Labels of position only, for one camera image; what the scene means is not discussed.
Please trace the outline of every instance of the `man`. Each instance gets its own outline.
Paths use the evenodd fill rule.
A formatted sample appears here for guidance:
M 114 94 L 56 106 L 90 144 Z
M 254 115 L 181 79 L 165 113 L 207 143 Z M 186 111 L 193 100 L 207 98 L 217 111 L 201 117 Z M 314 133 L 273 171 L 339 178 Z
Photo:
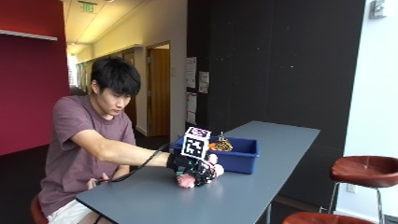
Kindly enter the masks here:
M 38 194 L 49 223 L 93 223 L 98 217 L 76 200 L 93 181 L 114 179 L 141 165 L 153 150 L 134 146 L 131 122 L 123 113 L 141 88 L 135 68 L 119 57 L 91 65 L 91 93 L 68 96 L 53 107 L 46 177 Z M 159 152 L 146 166 L 175 170 L 175 156 Z M 98 223 L 107 223 L 103 218 Z

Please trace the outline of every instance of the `black hair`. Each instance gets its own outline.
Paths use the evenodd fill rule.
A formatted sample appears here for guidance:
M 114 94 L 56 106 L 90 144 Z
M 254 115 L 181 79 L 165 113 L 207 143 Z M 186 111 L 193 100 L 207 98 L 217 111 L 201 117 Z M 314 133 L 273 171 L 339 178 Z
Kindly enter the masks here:
M 109 56 L 91 64 L 90 81 L 95 80 L 99 92 L 109 88 L 121 95 L 134 96 L 141 88 L 135 67 L 121 57 Z

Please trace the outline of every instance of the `wooden door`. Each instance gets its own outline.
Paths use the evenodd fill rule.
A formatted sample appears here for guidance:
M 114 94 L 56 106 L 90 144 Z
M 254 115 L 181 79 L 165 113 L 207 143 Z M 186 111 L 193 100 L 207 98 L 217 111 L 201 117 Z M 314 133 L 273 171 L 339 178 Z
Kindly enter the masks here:
M 134 65 L 134 52 L 123 53 L 123 59 Z M 131 96 L 126 107 L 123 108 L 123 113 L 131 120 L 131 126 L 135 128 L 137 125 L 137 106 L 135 106 L 135 96 Z
M 170 50 L 147 49 L 147 136 L 170 134 Z

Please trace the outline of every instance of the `stool seat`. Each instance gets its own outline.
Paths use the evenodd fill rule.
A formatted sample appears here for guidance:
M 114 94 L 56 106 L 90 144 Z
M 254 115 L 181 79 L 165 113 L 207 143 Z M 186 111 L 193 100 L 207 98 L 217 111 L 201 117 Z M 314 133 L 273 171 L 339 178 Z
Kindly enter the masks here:
M 34 224 L 48 224 L 48 219 L 41 211 L 41 206 L 38 202 L 38 194 L 34 195 L 30 205 L 29 205 L 29 211 L 33 219 Z
M 355 217 L 322 213 L 296 212 L 284 217 L 281 224 L 372 224 Z
M 336 182 L 367 188 L 387 188 L 398 184 L 398 159 L 382 156 L 339 158 L 331 167 L 330 177 Z

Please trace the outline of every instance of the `shorts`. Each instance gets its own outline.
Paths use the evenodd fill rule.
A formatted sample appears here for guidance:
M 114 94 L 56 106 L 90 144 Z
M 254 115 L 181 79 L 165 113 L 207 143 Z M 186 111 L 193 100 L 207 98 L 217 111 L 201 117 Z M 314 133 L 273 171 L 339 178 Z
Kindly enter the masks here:
M 77 224 L 89 212 L 90 209 L 73 200 L 48 216 L 48 224 Z

